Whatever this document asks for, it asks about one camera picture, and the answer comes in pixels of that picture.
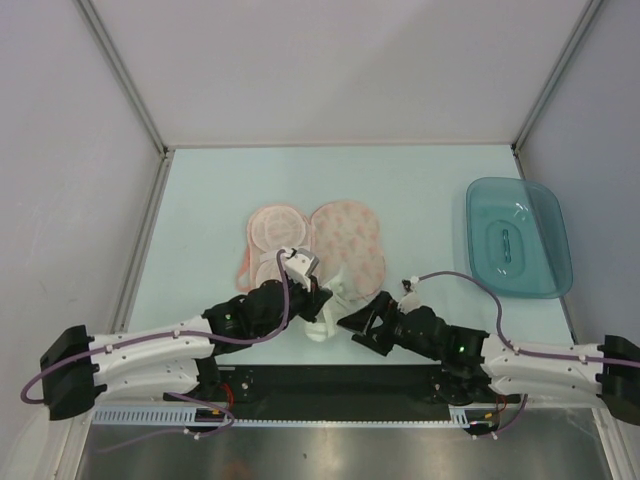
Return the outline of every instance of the purple cable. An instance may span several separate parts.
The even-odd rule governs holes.
[[[280,325],[278,325],[278,328],[276,328],[273,332],[271,332],[270,334],[268,334],[265,337],[262,338],[252,338],[250,340],[240,340],[237,338],[231,338],[231,337],[223,337],[222,335],[216,335],[213,333],[206,333],[206,332],[199,332],[196,330],[181,330],[180,331],[180,335],[189,335],[189,336],[193,336],[193,337],[205,337],[208,338],[210,340],[214,340],[217,342],[221,342],[221,343],[231,343],[234,345],[254,345],[256,343],[262,343],[262,342],[266,342],[267,340],[271,340],[273,337],[275,337],[276,335],[280,334],[285,327],[287,326],[287,319],[289,317],[289,306],[290,306],[290,298],[289,298],[289,284],[287,281],[287,275],[284,271],[284,267],[282,265],[282,254],[284,254],[285,251],[283,249],[278,250],[278,252],[276,253],[276,262],[278,264],[278,270],[280,272],[280,277],[282,278],[282,290],[283,290],[283,294],[284,294],[284,308],[283,308],[283,314],[282,314],[282,321],[280,322]],[[113,349],[119,349],[119,348],[124,348],[124,347],[129,347],[131,345],[137,345],[139,343],[144,343],[144,342],[148,342],[151,340],[158,340],[160,338],[173,338],[175,337],[175,333],[174,332],[162,332],[162,333],[153,333],[153,334],[149,334],[149,335],[144,335],[142,337],[138,337],[138,338],[132,338],[129,340],[123,340],[122,342],[118,342],[118,343],[114,343],[112,345]],[[78,360],[82,360],[83,358],[87,358],[87,357],[91,357],[93,355],[97,355],[97,354],[101,354],[101,353],[106,353],[107,352],[107,347],[99,347],[99,348],[94,348],[93,350],[89,350],[87,352],[82,352],[82,353],[78,353],[76,355],[72,355],[68,358],[65,358],[64,360],[61,360],[57,363],[54,363],[53,365],[51,365],[48,368],[45,368],[43,371],[41,371],[39,374],[37,374],[35,377],[33,377],[31,380],[29,380],[27,382],[27,384],[22,388],[22,391],[20,392],[20,399],[24,402],[24,403],[28,403],[29,405],[40,405],[44,403],[44,399],[42,398],[30,398],[29,397],[29,390],[31,390],[31,387],[33,387],[36,383],[38,383],[40,380],[42,380],[44,377],[46,377],[47,375],[50,375],[51,373],[55,372],[56,370],[64,367],[65,365],[69,365],[70,363],[73,362],[77,362]]]
[[[419,281],[423,281],[423,280],[427,280],[429,278],[440,277],[442,275],[450,275],[450,276],[454,276],[454,277],[464,278],[465,280],[469,280],[470,282],[472,282],[472,283],[476,284],[478,287],[480,287],[480,289],[482,289],[484,292],[489,294],[489,296],[496,303],[496,307],[498,308],[498,315],[497,315],[497,318],[496,318],[496,331],[498,332],[498,337],[500,338],[500,341],[504,344],[505,347],[507,347],[509,350],[515,352],[515,347],[514,347],[513,343],[511,343],[511,341],[509,341],[509,339],[505,336],[504,331],[502,330],[502,303],[500,303],[500,299],[498,298],[498,296],[495,293],[493,293],[491,290],[489,290],[489,288],[487,288],[482,282],[479,282],[475,278],[473,278],[473,277],[471,277],[469,275],[465,275],[464,273],[444,270],[444,271],[441,271],[441,272],[434,272],[434,273],[430,273],[428,275],[424,275],[422,277],[418,277],[418,280]],[[534,352],[534,351],[531,351],[531,350],[523,350],[523,349],[519,349],[518,353],[522,354],[522,355],[525,355],[525,356],[529,356],[529,357],[535,357],[535,358],[548,358],[548,359],[552,359],[552,360],[569,360],[569,361],[578,361],[578,362],[581,361],[581,359],[580,359],[580,357],[578,355],[563,355],[563,354],[560,354],[560,353]],[[600,358],[600,357],[591,357],[591,356],[585,356],[584,360],[587,361],[587,362],[596,362],[596,363],[602,363],[602,364],[607,364],[607,365],[622,365],[622,366],[625,366],[625,367],[640,368],[640,362],[634,362],[634,361],[631,361],[631,360],[619,360],[617,358]],[[520,403],[520,408],[516,412],[515,416],[504,427],[500,427],[498,430],[496,430],[494,432],[495,434],[497,434],[499,432],[504,432],[505,430],[511,428],[514,423],[516,423],[516,421],[520,417],[520,414],[524,411],[524,409],[525,409],[525,407],[527,405],[528,398],[529,398],[528,395],[526,395],[526,394],[523,395],[522,402]]]
[[[213,435],[218,435],[218,434],[224,432],[225,430],[228,430],[229,428],[231,428],[231,426],[236,421],[236,417],[233,416],[231,411],[229,411],[228,409],[223,408],[223,407],[221,407],[219,405],[216,405],[216,404],[213,404],[213,403],[209,403],[209,402],[204,402],[202,400],[197,400],[195,398],[188,397],[188,396],[183,395],[181,393],[175,393],[175,392],[167,392],[167,393],[169,395],[171,395],[172,397],[175,397],[178,400],[182,400],[184,402],[195,403],[195,404],[202,405],[202,406],[210,408],[210,409],[220,410],[229,419],[229,423],[227,423],[225,425],[222,425],[220,427],[217,427],[215,430],[212,430],[210,432],[195,433],[195,434],[193,432],[188,432],[188,431],[185,432],[184,428],[165,428],[163,430],[156,430],[154,432],[147,433],[145,435],[141,435],[141,436],[136,437],[136,438],[132,438],[131,440],[127,440],[125,442],[121,442],[121,443],[118,443],[116,445],[111,445],[110,447],[99,448],[97,450],[94,450],[94,453],[101,454],[101,455],[102,454],[106,454],[106,453],[111,453],[111,452],[113,452],[115,450],[119,450],[119,449],[124,448],[124,447],[129,447],[131,445],[134,445],[134,444],[139,443],[139,442],[143,442],[143,441],[148,440],[150,438],[158,437],[160,435],[166,435],[166,434],[169,434],[169,433],[186,433],[187,435],[193,435],[193,437],[196,437],[196,435],[197,435],[197,438],[212,437]]]

